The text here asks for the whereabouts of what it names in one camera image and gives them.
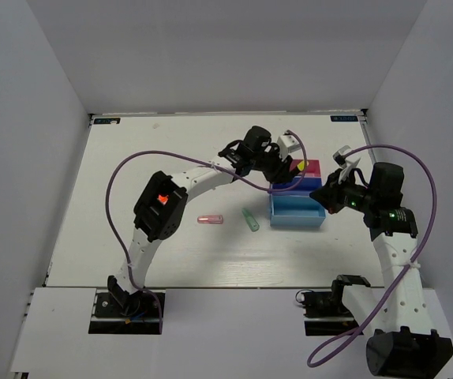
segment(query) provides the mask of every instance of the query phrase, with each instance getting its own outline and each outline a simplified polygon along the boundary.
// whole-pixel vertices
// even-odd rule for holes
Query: gray wall
[[[432,170],[439,194],[434,232],[421,256],[453,331],[453,2],[429,0],[369,111],[374,141],[417,153]],[[377,153],[406,168],[406,204],[421,232],[430,189],[421,169],[396,154]]]
[[[88,117],[24,0],[0,0],[0,378],[42,284]]]
[[[368,107],[425,0],[28,0],[91,113]]]

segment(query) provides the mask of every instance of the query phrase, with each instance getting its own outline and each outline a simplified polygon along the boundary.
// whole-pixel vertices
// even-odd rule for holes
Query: white table
[[[161,336],[124,336],[88,334],[94,288],[38,288],[11,370],[30,379],[374,378],[364,336],[321,367],[307,367],[311,351],[330,337],[305,335],[294,294],[172,289]],[[452,338],[435,291],[425,290],[425,299],[438,333]],[[437,379],[450,377],[453,357]]]
[[[54,249],[49,287],[105,287],[123,254],[104,214],[107,181],[129,154],[148,149],[211,159],[224,146],[259,125],[274,138],[286,129],[305,142],[322,175],[337,168],[332,154],[343,145],[365,144],[358,122],[331,122],[327,115],[174,115],[124,117],[116,125],[92,125],[69,208]],[[361,154],[369,178],[372,163]],[[127,164],[114,183],[111,209],[125,241],[133,230],[133,206],[156,171],[173,174],[192,167],[181,160],[145,156]],[[267,184],[261,173],[249,179]],[[253,233],[241,208],[260,224]],[[223,225],[197,223],[199,215],[223,214]],[[338,274],[365,276],[382,286],[379,261],[360,213],[345,209],[318,231],[272,230],[268,195],[244,183],[219,187],[191,202],[178,232],[166,240],[149,269],[149,287],[329,287]]]

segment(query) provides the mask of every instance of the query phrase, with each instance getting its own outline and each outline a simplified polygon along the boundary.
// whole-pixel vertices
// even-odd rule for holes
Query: blue box
[[[274,189],[292,186],[292,183],[273,185]],[[326,212],[309,194],[321,187],[321,178],[304,178],[293,190],[270,195],[270,222],[272,227],[320,227]]]

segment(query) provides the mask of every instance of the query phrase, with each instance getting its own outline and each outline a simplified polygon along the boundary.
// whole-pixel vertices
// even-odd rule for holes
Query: purple cable
[[[364,150],[368,150],[371,148],[389,148],[391,150],[396,150],[397,152],[401,152],[407,156],[410,156],[411,158],[416,160],[416,162],[419,163],[419,165],[425,171],[426,176],[428,177],[428,179],[430,181],[430,187],[432,188],[432,213],[430,215],[430,221],[429,221],[428,227],[426,228],[425,235],[423,236],[423,239],[421,240],[420,245],[417,247],[416,251],[410,258],[410,262],[414,263],[417,260],[417,257],[419,257],[419,255],[421,254],[421,251],[425,247],[426,242],[429,240],[430,233],[432,232],[432,228],[433,228],[433,223],[435,222],[435,216],[436,216],[436,212],[437,212],[437,190],[436,190],[436,186],[435,186],[435,181],[433,180],[433,176],[430,173],[429,168],[423,163],[423,161],[421,159],[419,159],[417,156],[415,156],[412,152],[405,150],[404,148],[399,148],[397,146],[393,146],[390,144],[369,144],[369,145],[363,146],[361,148],[356,148],[355,150],[351,150],[346,155],[344,155],[344,158],[347,158],[348,156],[352,156],[353,154],[355,154],[357,152],[362,152]],[[328,362],[330,359],[334,358],[337,354],[339,354],[341,351],[343,351],[346,347],[348,347],[350,345],[350,343],[352,343],[354,341],[354,339],[356,337],[358,337],[361,334],[361,332],[363,332],[365,330],[365,328],[370,323],[370,321],[372,321],[373,318],[379,313],[379,311],[383,307],[384,303],[388,300],[388,298],[390,297],[391,293],[395,290],[397,285],[399,285],[399,283],[402,281],[403,277],[406,275],[406,273],[409,271],[409,269],[410,269],[410,265],[403,266],[402,271],[397,275],[395,280],[393,280],[393,283],[391,283],[390,287],[388,287],[386,292],[384,292],[384,295],[381,298],[381,300],[377,303],[376,307],[373,309],[373,311],[370,313],[370,315],[367,316],[365,321],[363,321],[361,323],[361,325],[359,325],[355,329],[348,330],[347,332],[344,332],[338,336],[330,338],[328,341],[323,342],[307,358],[307,366],[309,366],[309,367],[321,366],[324,363]],[[328,354],[324,358],[320,359],[318,362],[312,363],[313,358],[316,356],[316,354],[319,351],[321,351],[321,349],[323,349],[328,344],[330,344],[342,337],[348,336],[348,335],[350,335],[350,338],[348,338],[346,341],[344,341],[341,345],[339,345],[336,349],[334,349],[330,354]]]
[[[302,140],[300,139],[300,137],[297,134],[293,133],[291,130],[288,130],[288,134],[293,136],[298,141],[298,143],[300,144],[300,146],[302,148],[302,154],[304,156],[304,168],[302,169],[302,172],[305,173],[305,169],[307,168],[307,153],[305,151],[304,144],[303,144]],[[130,267],[130,264],[132,263],[132,260],[130,259],[129,251],[126,248],[126,245],[125,245],[125,243],[122,240],[122,237],[119,235],[118,230],[116,229],[116,226],[114,225],[113,219],[112,219],[112,217],[110,215],[110,192],[112,190],[114,179],[116,178],[116,175],[122,169],[122,167],[125,166],[125,164],[127,164],[130,160],[132,160],[134,158],[137,158],[138,156],[146,156],[148,154],[159,154],[161,156],[173,156],[174,158],[187,160],[187,161],[192,162],[192,163],[200,164],[201,166],[206,166],[206,167],[211,167],[211,168],[214,167],[215,170],[230,174],[234,178],[236,178],[238,180],[241,180],[241,181],[243,181],[246,184],[249,184],[251,187],[254,187],[257,190],[259,189],[259,190],[262,190],[262,191],[265,191],[265,192],[268,192],[268,193],[284,192],[284,191],[292,190],[293,188],[295,188],[295,187],[300,185],[302,180],[304,180],[305,174],[303,174],[297,180],[297,182],[295,184],[293,184],[292,186],[290,186],[288,188],[271,189],[271,188],[264,188],[264,187],[258,186],[255,183],[250,182],[247,179],[244,179],[242,176],[239,176],[239,175],[235,174],[233,171],[227,170],[226,168],[223,168],[223,167],[220,167],[220,166],[215,166],[213,163],[208,163],[208,162],[204,162],[203,160],[189,158],[188,156],[182,156],[180,154],[176,154],[176,153],[173,153],[173,152],[162,152],[160,150],[147,150],[147,151],[144,151],[144,152],[136,152],[136,153],[132,154],[131,156],[127,156],[126,158],[124,158],[123,161],[120,162],[120,164],[116,167],[116,169],[114,170],[113,174],[111,175],[111,177],[109,179],[109,183],[107,184],[106,200],[105,200],[107,222],[109,223],[110,229],[113,231],[114,236],[118,240],[119,244],[122,246],[123,253],[125,253],[125,258],[126,258],[126,263],[127,263],[127,269],[128,269],[128,272],[129,272],[130,283],[137,290],[145,292],[147,294],[150,294],[156,301],[156,304],[158,306],[159,332],[160,332],[160,334],[162,334],[162,306],[160,304],[158,296],[156,296],[156,294],[153,291],[150,291],[149,289],[147,289],[145,287],[140,287],[140,286],[138,286],[135,283],[135,280],[133,279],[132,268]]]

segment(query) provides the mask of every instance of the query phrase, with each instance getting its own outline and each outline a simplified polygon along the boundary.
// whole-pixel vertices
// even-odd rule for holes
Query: purple hose
[[[423,239],[421,240],[421,243],[417,247],[416,251],[410,258],[411,263],[415,262],[417,260],[417,257],[419,257],[419,255],[421,254],[421,251],[425,247],[426,242],[429,240],[430,233],[432,232],[432,228],[433,228],[433,223],[435,222],[435,217],[436,217],[436,212],[437,212],[437,190],[436,190],[436,186],[435,186],[435,181],[433,180],[433,176],[430,173],[429,168],[423,163],[423,161],[421,159],[419,159],[417,156],[415,156],[412,152],[405,150],[404,148],[399,148],[397,146],[393,146],[390,144],[370,144],[367,146],[363,146],[361,148],[356,148],[355,150],[348,152],[346,155],[344,155],[344,157],[347,158],[348,156],[352,156],[353,154],[355,154],[357,152],[362,152],[364,150],[368,150],[371,148],[389,148],[391,150],[396,150],[397,152],[401,152],[407,156],[410,156],[411,158],[416,160],[416,162],[419,163],[419,165],[421,166],[421,168],[423,168],[423,170],[426,173],[426,176],[428,177],[428,179],[430,181],[430,187],[432,188],[432,214],[430,215],[430,221],[429,221],[428,227],[426,228],[425,235],[423,236]],[[402,271],[397,275],[395,280],[393,280],[393,283],[391,283],[390,287],[388,287],[386,292],[384,292],[384,295],[381,298],[381,300],[377,303],[376,307],[373,309],[373,311],[370,313],[370,315],[368,315],[367,318],[361,323],[361,325],[359,325],[355,329],[348,330],[347,332],[344,332],[343,334],[332,337],[328,341],[323,342],[307,358],[307,366],[309,366],[309,367],[321,366],[324,363],[328,362],[330,359],[334,358],[338,353],[340,353],[346,347],[348,347],[350,345],[350,343],[352,343],[354,341],[354,339],[356,337],[358,337],[361,334],[361,332],[363,332],[365,330],[365,328],[370,323],[370,321],[372,321],[373,318],[379,313],[379,311],[383,307],[384,303],[390,297],[391,293],[395,290],[397,285],[402,281],[403,277],[409,271],[409,268],[410,268],[410,265],[403,266]],[[330,344],[342,337],[348,336],[348,335],[350,335],[350,338],[345,340],[336,349],[334,349],[330,354],[326,355],[324,358],[320,359],[318,362],[314,362],[314,363],[312,362],[313,358],[316,356],[316,354],[319,351],[321,351],[321,349],[323,349],[328,344]]]
[[[288,134],[293,136],[298,141],[298,143],[300,144],[300,146],[302,148],[302,154],[304,156],[304,168],[302,169],[302,172],[305,173],[305,169],[307,168],[307,153],[305,151],[304,144],[303,144],[302,140],[300,139],[300,137],[297,134],[293,133],[290,130],[288,130]],[[173,156],[174,158],[187,160],[189,162],[200,164],[201,166],[206,166],[206,167],[210,167],[212,164],[208,163],[208,162],[204,162],[203,160],[189,158],[188,156],[182,156],[180,154],[176,154],[176,153],[173,153],[173,152],[162,152],[160,150],[147,150],[147,151],[144,151],[144,152],[136,152],[136,153],[132,154],[131,156],[127,156],[126,158],[124,158],[123,161],[120,162],[120,164],[116,167],[116,169],[114,170],[113,174],[111,175],[111,177],[109,179],[109,183],[107,184],[106,200],[105,200],[107,222],[109,223],[110,229],[113,231],[114,236],[118,240],[119,244],[122,246],[123,253],[125,253],[125,258],[126,258],[126,263],[127,263],[127,269],[128,269],[128,272],[129,272],[130,283],[137,290],[145,292],[147,294],[150,294],[155,299],[156,304],[158,305],[159,332],[161,334],[162,333],[162,316],[163,315],[162,315],[162,306],[160,304],[158,296],[156,296],[156,294],[153,291],[150,291],[149,289],[147,289],[145,287],[140,287],[140,286],[138,286],[135,283],[135,280],[133,279],[132,268],[130,267],[130,264],[132,263],[132,260],[130,259],[129,251],[126,248],[126,245],[125,245],[125,243],[122,240],[122,237],[119,235],[118,230],[116,229],[116,226],[114,225],[113,219],[112,219],[112,217],[110,215],[110,192],[112,190],[114,179],[116,178],[116,175],[122,169],[122,167],[125,166],[125,164],[128,163],[130,160],[132,160],[134,158],[137,158],[138,156],[146,156],[148,154],[159,154],[161,156]],[[250,182],[247,179],[244,179],[242,176],[239,176],[239,175],[235,174],[233,171],[227,170],[226,168],[223,168],[223,167],[220,167],[220,166],[215,166],[215,169],[218,170],[218,171],[222,171],[222,172],[225,172],[227,174],[230,174],[234,178],[236,178],[238,180],[241,180],[241,181],[243,181],[246,184],[249,184],[251,187],[254,187],[257,190],[259,189],[259,190],[262,190],[262,191],[265,191],[265,192],[268,192],[268,193],[284,192],[284,191],[292,190],[293,188],[296,188],[297,186],[299,186],[300,183],[302,182],[302,180],[304,180],[304,177],[305,177],[305,175],[303,174],[297,180],[297,182],[295,184],[293,184],[292,186],[290,186],[288,188],[271,189],[271,188],[264,188],[264,187],[258,186],[255,183]]]

